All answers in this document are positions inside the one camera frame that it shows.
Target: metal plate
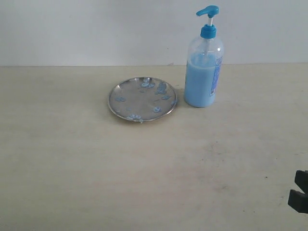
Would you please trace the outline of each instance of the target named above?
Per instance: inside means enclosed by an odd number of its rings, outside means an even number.
[[[108,106],[122,119],[146,122],[172,112],[177,101],[174,88],[165,81],[152,77],[136,77],[111,90]]]

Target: clear plastic bottle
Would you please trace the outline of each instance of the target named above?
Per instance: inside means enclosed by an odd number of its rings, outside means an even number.
[[[198,16],[208,14],[209,23],[202,28],[201,35],[190,43],[188,49],[184,99],[194,107],[207,107],[215,100],[224,53],[222,41],[216,37],[216,28],[212,24],[218,12],[217,6],[208,6],[197,12]]]

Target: beige table surface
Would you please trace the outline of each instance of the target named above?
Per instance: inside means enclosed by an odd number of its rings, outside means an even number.
[[[178,89],[157,121],[113,116],[134,76]],[[225,65],[216,102],[184,66],[0,68],[0,231],[307,231],[287,205],[308,170],[308,64]]]

